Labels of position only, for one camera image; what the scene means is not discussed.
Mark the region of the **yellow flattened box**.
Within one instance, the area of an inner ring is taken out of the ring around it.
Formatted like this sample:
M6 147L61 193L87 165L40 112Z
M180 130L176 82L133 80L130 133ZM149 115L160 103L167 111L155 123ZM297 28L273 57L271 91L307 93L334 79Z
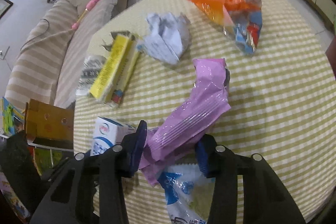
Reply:
M112 43L102 46L108 52L108 58L89 92L97 102L117 107L122 102L140 52L137 35L130 31L116 31L110 35Z

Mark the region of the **checkered yellow tablecloth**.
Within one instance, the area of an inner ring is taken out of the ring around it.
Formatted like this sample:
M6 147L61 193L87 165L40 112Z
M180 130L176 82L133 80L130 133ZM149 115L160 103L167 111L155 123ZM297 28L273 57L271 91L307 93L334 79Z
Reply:
M192 43L175 67L146 55L137 60L121 105L90 97L75 107L74 151L88 151L97 117L157 127L189 97L193 59L224 58L231 73L231 109L212 134L239 155L263 155L309 221L335 188L335 77L318 39L288 0L262 0L256 52L245 55L220 26L187 0L141 0L95 34L88 51L102 54L112 31L148 32L149 13L185 14Z

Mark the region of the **white milk carton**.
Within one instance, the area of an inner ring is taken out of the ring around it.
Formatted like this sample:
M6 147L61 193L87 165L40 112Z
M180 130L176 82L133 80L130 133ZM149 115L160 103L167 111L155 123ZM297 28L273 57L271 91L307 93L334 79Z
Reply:
M136 131L134 126L112 118L97 117L92 135L91 156L104 153L114 145L121 144L125 135Z

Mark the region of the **orange snack bag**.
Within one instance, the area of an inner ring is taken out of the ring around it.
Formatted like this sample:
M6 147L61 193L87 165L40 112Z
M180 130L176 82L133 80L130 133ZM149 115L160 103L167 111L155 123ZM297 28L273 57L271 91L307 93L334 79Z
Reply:
M210 21L223 27L245 54L253 54L263 26L261 0L188 0Z

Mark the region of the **crumpled pink white paper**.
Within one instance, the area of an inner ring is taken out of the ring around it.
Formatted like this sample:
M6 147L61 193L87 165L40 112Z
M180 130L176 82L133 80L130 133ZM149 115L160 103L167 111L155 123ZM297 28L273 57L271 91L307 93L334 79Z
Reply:
M150 33L137 40L137 49L146 55L174 66L191 44L190 21L181 13L175 16L152 13L146 18Z

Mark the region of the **striped beige sofa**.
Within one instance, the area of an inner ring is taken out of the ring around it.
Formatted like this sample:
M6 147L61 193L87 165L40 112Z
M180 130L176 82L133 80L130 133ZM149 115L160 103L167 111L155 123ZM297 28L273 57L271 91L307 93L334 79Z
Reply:
M5 98L24 109L34 99L60 108L76 100L86 52L92 36L127 7L127 0L100 0L77 30L77 9L58 0L31 30L15 60Z

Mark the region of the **pink plastic wrapper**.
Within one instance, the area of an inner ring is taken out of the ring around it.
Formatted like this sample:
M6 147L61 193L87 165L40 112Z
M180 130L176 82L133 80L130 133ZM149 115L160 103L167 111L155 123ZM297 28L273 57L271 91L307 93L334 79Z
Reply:
M158 184L159 174L184 157L207 130L231 109L230 71L224 59L194 59L196 73L189 98L159 127L150 129L139 164L147 182Z

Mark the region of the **yellow cardboard box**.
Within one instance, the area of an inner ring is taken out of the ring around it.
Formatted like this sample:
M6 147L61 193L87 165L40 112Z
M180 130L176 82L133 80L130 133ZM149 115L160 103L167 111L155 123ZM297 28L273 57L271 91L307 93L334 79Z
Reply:
M29 144L64 151L74 148L73 109L31 99L25 107L24 129Z

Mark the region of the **blue white snack bag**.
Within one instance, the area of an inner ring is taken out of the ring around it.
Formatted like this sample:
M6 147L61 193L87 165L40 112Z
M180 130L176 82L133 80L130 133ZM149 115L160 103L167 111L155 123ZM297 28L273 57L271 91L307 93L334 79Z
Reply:
M164 189L171 223L207 223L215 187L197 164L169 166L157 181Z

